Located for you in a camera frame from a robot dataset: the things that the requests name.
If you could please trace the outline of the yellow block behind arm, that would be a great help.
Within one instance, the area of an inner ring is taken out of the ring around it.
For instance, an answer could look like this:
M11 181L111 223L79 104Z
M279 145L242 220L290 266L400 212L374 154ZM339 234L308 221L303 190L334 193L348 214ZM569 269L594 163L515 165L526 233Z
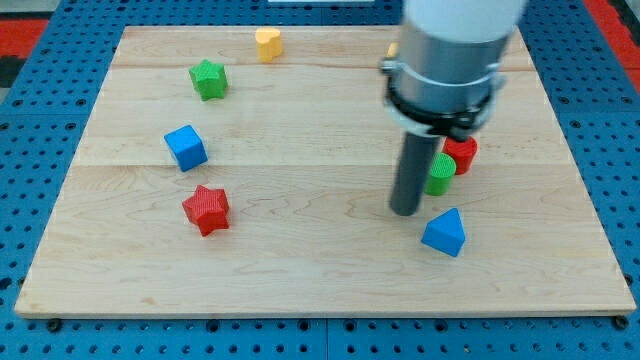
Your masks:
M387 49L387 53L386 53L386 57L387 58L394 58L397 55L398 52L398 43L397 42L393 42L389 45L388 49Z

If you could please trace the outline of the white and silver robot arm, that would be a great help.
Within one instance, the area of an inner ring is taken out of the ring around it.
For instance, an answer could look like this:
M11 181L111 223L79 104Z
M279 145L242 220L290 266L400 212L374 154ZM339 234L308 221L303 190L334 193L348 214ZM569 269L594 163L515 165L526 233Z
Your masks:
M381 62L384 106L419 137L463 141L491 117L501 57L524 0L406 0L398 48Z

